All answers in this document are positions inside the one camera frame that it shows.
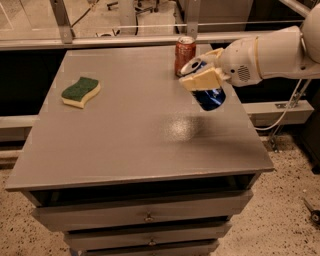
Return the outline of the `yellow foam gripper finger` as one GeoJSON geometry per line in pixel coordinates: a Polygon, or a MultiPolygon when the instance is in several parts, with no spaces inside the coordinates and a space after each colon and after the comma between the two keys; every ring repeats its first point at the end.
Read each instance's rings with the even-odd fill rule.
{"type": "Polygon", "coordinates": [[[207,64],[209,63],[218,64],[220,56],[223,53],[223,51],[224,51],[223,48],[217,48],[217,49],[208,51],[204,54],[201,54],[200,59],[206,62],[207,64]]]}
{"type": "Polygon", "coordinates": [[[220,88],[229,78],[221,68],[210,67],[182,77],[179,82],[188,91],[206,91],[220,88]]]}

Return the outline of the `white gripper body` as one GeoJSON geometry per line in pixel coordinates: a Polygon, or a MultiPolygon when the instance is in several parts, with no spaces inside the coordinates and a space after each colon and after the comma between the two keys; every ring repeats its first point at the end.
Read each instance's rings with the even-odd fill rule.
{"type": "Polygon", "coordinates": [[[220,58],[221,69],[229,82],[237,87],[258,84],[262,78],[257,67],[257,38],[248,37],[232,42],[220,58]]]}

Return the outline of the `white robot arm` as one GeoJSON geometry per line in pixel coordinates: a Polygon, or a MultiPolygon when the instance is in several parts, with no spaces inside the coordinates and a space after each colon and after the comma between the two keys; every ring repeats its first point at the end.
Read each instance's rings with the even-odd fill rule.
{"type": "Polygon", "coordinates": [[[193,58],[179,82],[189,91],[205,91],[225,82],[244,87],[277,77],[320,78],[320,4],[300,27],[239,39],[193,58]]]}

